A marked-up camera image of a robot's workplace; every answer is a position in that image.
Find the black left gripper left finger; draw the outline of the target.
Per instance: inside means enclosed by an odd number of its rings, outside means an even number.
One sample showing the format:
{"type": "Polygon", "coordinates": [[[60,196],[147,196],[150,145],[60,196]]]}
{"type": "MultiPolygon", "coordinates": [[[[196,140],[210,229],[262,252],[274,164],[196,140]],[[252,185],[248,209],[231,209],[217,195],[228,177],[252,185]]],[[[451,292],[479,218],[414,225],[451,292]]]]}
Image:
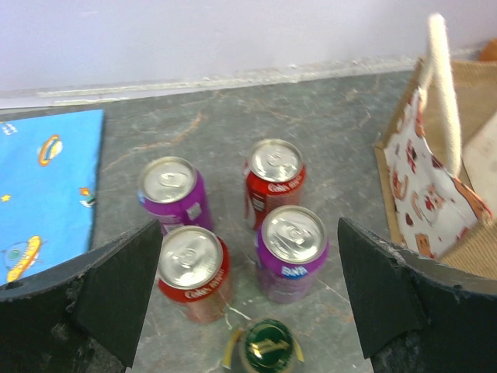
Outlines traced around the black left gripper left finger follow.
{"type": "Polygon", "coordinates": [[[155,282],[157,221],[1,287],[3,372],[124,372],[155,282]]]}

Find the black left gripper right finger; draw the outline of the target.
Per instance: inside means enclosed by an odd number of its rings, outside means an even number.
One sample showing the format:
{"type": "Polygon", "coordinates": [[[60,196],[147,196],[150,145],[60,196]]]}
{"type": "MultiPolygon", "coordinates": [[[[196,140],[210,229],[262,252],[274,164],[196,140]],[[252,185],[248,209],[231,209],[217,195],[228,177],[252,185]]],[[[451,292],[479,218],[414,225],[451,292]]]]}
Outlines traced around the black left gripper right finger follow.
{"type": "Polygon", "coordinates": [[[404,249],[350,218],[337,228],[363,356],[375,372],[494,372],[496,282],[404,249]]]}

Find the burlap canvas tote bag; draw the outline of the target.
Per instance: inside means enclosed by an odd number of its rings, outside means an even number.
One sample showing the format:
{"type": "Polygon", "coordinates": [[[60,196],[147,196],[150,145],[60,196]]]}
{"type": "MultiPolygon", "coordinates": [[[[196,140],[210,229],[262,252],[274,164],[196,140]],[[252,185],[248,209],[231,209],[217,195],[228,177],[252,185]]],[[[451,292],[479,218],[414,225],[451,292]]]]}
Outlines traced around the burlap canvas tote bag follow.
{"type": "Polygon", "coordinates": [[[394,242],[469,274],[496,276],[496,65],[450,56],[444,18],[375,154],[394,242]]]}

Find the purple soda can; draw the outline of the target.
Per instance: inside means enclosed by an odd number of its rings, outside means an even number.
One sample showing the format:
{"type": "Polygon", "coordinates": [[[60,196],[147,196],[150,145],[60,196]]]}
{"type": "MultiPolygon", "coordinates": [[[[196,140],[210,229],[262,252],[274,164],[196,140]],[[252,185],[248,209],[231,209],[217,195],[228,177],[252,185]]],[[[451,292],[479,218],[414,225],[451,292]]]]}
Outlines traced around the purple soda can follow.
{"type": "Polygon", "coordinates": [[[137,198],[159,221],[163,235],[187,225],[214,230],[203,177],[185,159],[166,156],[149,162],[139,177],[137,198]]]}
{"type": "Polygon", "coordinates": [[[301,300],[323,268],[329,248],[326,228],[313,211],[297,205],[271,211],[255,239],[255,268],[262,292],[273,302],[301,300]]]}

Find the green glass bottle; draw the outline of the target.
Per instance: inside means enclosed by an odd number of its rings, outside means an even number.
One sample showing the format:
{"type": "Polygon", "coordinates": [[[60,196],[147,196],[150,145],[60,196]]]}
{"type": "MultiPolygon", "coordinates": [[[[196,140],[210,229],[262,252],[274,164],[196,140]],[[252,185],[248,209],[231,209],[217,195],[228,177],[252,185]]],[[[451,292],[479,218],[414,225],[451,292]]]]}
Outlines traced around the green glass bottle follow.
{"type": "Polygon", "coordinates": [[[240,324],[229,337],[221,366],[226,372],[302,372],[304,353],[294,332],[278,319],[240,324]]]}

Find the blue patterned cloth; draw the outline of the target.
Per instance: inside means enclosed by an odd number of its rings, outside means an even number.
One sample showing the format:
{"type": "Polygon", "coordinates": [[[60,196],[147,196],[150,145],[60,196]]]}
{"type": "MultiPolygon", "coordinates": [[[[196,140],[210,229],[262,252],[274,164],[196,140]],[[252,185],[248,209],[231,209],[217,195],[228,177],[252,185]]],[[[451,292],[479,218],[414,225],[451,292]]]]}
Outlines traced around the blue patterned cloth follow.
{"type": "Polygon", "coordinates": [[[1,123],[1,283],[87,252],[104,112],[1,123]]]}

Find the orange wooden compartment tray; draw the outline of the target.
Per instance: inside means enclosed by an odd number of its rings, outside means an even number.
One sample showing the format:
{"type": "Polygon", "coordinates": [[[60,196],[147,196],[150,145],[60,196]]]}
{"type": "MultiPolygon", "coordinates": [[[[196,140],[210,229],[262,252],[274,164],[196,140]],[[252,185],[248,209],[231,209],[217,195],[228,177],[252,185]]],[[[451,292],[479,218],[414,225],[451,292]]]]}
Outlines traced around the orange wooden compartment tray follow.
{"type": "Polygon", "coordinates": [[[497,39],[490,40],[479,54],[481,62],[497,62],[497,39]]]}

